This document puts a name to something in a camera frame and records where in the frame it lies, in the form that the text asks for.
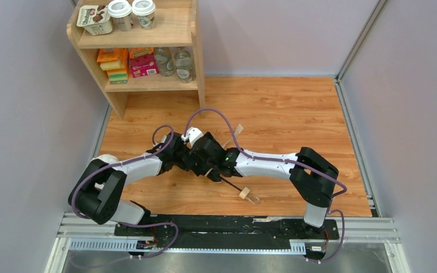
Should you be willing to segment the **beige folding umbrella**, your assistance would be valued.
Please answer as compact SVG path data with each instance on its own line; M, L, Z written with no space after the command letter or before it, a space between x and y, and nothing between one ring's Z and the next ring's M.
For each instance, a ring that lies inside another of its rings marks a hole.
M225 149L225 156L220 164L220 170L222 172L221 174L222 182L225 182L230 186L232 186L234 189L238 190L239 198L246 200L254 205L259 204L260 198L251 194L251 190L248 187L240 188L228 180L229 177L242 176L236 170L236 160L238 159L240 153L238 148L236 147L225 148L224 145L222 145L222 148Z

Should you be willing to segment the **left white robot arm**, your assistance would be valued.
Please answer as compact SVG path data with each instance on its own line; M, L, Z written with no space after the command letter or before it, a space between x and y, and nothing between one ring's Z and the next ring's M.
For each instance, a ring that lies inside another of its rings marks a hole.
M72 189L68 203L77 216L99 225L108 221L137 225L148 211L134 201L122 199L124 188L174 166L189 170L190 150L179 133L169 133L136 158L119 161L109 154L94 158Z

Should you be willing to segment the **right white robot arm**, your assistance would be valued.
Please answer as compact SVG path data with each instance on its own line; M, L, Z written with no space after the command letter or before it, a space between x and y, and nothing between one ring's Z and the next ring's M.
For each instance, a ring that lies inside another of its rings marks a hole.
M189 129L191 151L215 177L265 176L290 181L306 202L303 222L320 228L333 199L339 170L309 147L291 154L264 154L237 147L225 149L211 133Z

